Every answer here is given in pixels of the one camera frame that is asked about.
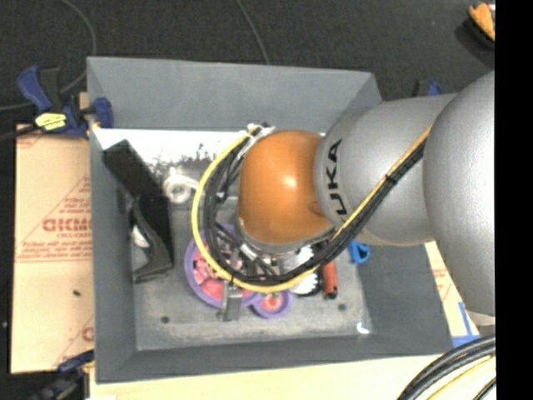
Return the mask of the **pale grey metal gripper finger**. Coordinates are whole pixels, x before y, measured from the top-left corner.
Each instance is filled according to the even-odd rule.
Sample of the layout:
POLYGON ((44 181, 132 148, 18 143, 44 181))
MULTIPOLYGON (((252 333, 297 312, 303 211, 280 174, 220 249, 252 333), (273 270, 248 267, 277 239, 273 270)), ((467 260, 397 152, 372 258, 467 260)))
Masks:
POLYGON ((222 290, 222 308, 219 318, 223 322, 236 321, 242 305, 242 291, 234 284, 227 283, 222 290))

